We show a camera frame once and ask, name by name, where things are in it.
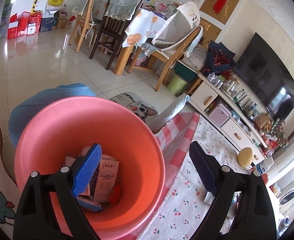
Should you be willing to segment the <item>dark wooden chair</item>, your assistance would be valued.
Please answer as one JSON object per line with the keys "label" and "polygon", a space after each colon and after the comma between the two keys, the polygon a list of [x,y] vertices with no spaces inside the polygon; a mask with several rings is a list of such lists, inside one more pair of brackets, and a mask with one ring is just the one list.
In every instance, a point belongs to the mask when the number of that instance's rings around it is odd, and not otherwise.
{"label": "dark wooden chair", "polygon": [[137,14],[143,0],[108,0],[103,21],[99,26],[97,37],[90,53],[90,59],[99,46],[109,51],[111,57],[106,66],[109,70],[122,43],[125,40],[125,30]]}

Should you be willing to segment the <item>white blue milk bottle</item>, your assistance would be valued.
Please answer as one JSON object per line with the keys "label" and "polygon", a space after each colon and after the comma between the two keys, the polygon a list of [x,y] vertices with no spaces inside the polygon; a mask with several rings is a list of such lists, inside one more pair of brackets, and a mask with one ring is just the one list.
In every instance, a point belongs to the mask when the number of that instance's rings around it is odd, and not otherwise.
{"label": "white blue milk bottle", "polygon": [[255,166],[255,169],[260,173],[260,174],[265,174],[271,166],[274,165],[274,159],[272,156],[268,157],[267,159],[264,159],[260,163],[258,163]]}

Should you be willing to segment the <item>beige milk carton box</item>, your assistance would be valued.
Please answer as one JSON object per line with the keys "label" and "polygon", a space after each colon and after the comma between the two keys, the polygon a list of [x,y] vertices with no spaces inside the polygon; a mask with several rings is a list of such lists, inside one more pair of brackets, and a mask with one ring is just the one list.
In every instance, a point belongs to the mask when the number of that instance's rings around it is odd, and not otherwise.
{"label": "beige milk carton box", "polygon": [[109,155],[103,154],[91,178],[90,190],[94,202],[108,202],[112,189],[116,183],[119,162]]}

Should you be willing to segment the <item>blue round stool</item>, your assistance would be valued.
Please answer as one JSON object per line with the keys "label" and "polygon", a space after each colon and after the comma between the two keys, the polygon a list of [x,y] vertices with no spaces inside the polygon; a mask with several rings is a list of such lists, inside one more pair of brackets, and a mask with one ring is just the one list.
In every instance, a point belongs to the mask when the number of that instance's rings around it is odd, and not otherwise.
{"label": "blue round stool", "polygon": [[14,148],[27,124],[39,111],[56,101],[75,96],[96,95],[83,83],[73,83],[45,89],[17,105],[9,116],[9,135]]}

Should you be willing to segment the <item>small silver foil packet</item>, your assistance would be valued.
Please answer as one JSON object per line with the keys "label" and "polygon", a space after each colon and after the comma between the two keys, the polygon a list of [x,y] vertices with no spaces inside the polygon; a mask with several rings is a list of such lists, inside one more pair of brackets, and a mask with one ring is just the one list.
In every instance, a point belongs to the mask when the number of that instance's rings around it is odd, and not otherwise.
{"label": "small silver foil packet", "polygon": [[211,205],[212,202],[214,201],[214,198],[215,198],[215,197],[212,195],[211,192],[207,192],[206,195],[205,195],[205,197],[204,197],[203,202],[204,202],[205,204]]}

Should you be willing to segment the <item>red gift bags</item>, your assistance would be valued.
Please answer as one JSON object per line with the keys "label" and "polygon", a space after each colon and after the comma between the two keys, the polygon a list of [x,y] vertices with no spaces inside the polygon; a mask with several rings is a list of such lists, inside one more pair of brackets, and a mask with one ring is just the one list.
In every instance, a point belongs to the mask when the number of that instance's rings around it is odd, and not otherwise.
{"label": "red gift bags", "polygon": [[35,35],[40,31],[40,25],[42,20],[42,11],[36,11],[34,13],[22,12],[19,16],[17,14],[12,15],[9,18],[7,39]]}

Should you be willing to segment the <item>pink plastic bucket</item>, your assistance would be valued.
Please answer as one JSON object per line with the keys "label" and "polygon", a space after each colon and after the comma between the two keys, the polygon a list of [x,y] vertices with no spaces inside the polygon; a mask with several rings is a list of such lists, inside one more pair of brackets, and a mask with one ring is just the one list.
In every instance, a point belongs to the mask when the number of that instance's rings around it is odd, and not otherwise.
{"label": "pink plastic bucket", "polygon": [[94,172],[98,187],[111,180],[120,186],[116,204],[85,216],[102,239],[119,239],[147,220],[164,186],[160,146],[147,125],[122,105],[93,96],[75,96],[51,103],[24,128],[15,155],[15,177],[24,189],[32,172],[61,171],[67,158],[83,167],[72,180],[72,196],[85,191]]}

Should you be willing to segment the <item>dining table with cloth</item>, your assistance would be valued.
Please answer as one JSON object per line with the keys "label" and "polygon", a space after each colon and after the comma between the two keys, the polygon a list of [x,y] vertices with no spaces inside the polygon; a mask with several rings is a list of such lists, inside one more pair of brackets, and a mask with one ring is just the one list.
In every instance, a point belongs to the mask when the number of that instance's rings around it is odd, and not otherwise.
{"label": "dining table with cloth", "polygon": [[136,16],[125,30],[126,37],[121,45],[120,54],[113,70],[115,75],[121,76],[123,74],[133,49],[145,43],[148,38],[154,38],[165,24],[165,21],[154,12],[143,8],[138,10]]}

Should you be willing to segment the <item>blue white long packet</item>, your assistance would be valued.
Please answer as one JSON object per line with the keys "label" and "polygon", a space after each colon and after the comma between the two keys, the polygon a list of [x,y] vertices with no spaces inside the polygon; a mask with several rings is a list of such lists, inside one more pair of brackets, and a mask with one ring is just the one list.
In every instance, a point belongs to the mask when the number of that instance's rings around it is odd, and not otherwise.
{"label": "blue white long packet", "polygon": [[90,199],[78,196],[77,198],[78,204],[85,208],[86,210],[90,212],[101,212],[103,208],[99,203],[96,203],[94,201],[91,201]]}

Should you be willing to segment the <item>green trash bin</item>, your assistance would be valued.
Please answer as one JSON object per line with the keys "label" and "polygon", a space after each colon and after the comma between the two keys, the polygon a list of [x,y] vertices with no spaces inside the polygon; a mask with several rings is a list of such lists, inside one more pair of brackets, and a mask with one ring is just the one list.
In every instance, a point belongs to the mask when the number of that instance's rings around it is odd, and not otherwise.
{"label": "green trash bin", "polygon": [[175,73],[167,85],[168,91],[175,95],[179,96],[183,93],[185,86],[188,84],[187,80],[181,75]]}

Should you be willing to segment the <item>wooden chair with cover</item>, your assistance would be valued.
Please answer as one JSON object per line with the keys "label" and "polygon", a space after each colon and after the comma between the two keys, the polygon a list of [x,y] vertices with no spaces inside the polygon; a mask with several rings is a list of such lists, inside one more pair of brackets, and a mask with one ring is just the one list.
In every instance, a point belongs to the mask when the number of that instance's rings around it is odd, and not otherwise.
{"label": "wooden chair with cover", "polygon": [[183,55],[189,57],[202,36],[203,27],[200,25],[197,4],[187,2],[180,5],[150,42],[137,46],[127,72],[131,73],[134,69],[154,72],[155,61],[163,62],[164,67],[154,88],[157,92],[160,85],[168,80],[176,61]]}

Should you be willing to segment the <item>yellow pear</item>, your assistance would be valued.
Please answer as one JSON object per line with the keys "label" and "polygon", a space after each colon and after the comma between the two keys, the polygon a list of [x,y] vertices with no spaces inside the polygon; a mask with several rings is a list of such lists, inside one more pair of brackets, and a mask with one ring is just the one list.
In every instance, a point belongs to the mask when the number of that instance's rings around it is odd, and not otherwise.
{"label": "yellow pear", "polygon": [[237,154],[237,162],[241,167],[248,167],[253,161],[253,151],[249,147],[245,147]]}

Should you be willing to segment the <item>light wooden chair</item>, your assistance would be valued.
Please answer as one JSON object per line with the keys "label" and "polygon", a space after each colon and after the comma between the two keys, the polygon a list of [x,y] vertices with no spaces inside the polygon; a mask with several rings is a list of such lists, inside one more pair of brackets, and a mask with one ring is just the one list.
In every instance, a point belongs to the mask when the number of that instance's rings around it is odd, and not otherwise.
{"label": "light wooden chair", "polygon": [[93,5],[94,0],[80,0],[86,1],[84,5],[79,4],[78,14],[76,16],[75,26],[73,28],[71,37],[69,39],[69,45],[76,44],[75,53],[80,51],[83,40],[88,37],[88,34],[92,32],[92,39],[96,35],[97,24],[93,20]]}

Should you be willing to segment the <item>black flat television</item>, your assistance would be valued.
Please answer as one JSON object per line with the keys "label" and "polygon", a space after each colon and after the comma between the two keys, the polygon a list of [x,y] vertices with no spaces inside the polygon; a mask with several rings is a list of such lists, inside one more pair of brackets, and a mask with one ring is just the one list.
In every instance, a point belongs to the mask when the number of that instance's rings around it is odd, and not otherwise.
{"label": "black flat television", "polygon": [[233,71],[259,98],[273,120],[283,122],[294,108],[294,79],[268,43],[255,33]]}

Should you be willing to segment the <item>cat print stool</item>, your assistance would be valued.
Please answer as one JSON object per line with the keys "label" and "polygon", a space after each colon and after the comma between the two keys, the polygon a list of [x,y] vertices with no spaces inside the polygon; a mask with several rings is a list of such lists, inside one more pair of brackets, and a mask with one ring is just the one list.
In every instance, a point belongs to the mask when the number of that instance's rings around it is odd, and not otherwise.
{"label": "cat print stool", "polygon": [[152,104],[143,100],[134,92],[123,92],[112,96],[110,100],[130,110],[143,122],[150,120],[151,116],[158,114],[158,110]]}

